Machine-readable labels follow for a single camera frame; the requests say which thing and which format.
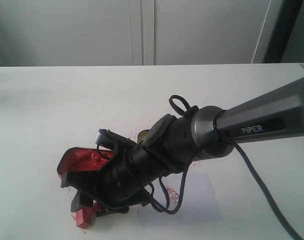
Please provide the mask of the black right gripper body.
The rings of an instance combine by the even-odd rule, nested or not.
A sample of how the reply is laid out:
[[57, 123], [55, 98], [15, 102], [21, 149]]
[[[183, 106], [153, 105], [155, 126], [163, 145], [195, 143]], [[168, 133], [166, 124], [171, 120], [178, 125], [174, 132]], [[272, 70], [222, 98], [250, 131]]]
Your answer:
[[115, 149], [114, 157], [98, 171], [95, 199], [119, 208], [157, 178], [181, 173], [197, 150], [191, 123], [191, 117], [166, 114], [134, 148]]

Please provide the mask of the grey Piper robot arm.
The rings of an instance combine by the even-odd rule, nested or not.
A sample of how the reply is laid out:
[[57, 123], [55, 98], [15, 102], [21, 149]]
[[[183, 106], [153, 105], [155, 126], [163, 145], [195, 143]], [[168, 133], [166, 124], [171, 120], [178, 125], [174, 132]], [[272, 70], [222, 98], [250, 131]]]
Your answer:
[[93, 201], [106, 210], [151, 202], [145, 187], [154, 180], [183, 172], [194, 161], [227, 156], [233, 143], [304, 136], [304, 77], [229, 110], [199, 108], [173, 95], [175, 115], [166, 114], [136, 143], [100, 129], [103, 150], [73, 147], [57, 173], [62, 187], [74, 187], [73, 212]]

